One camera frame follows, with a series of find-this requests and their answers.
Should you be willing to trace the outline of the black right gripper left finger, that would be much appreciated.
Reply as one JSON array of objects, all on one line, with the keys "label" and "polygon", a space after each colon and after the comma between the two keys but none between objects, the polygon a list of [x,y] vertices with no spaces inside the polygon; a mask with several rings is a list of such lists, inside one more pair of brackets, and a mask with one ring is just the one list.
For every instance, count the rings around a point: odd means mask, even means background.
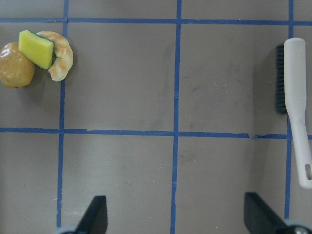
[{"label": "black right gripper left finger", "polygon": [[78,226],[77,234],[105,234],[108,229],[107,200],[105,195],[95,196]]}]

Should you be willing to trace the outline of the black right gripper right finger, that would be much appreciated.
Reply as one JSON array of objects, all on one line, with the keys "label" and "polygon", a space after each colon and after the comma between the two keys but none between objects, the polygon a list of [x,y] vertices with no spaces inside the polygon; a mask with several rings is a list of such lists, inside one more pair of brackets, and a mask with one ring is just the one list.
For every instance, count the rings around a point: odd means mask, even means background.
[{"label": "black right gripper right finger", "polygon": [[293,229],[255,192],[244,194],[244,224],[250,234],[293,233]]}]

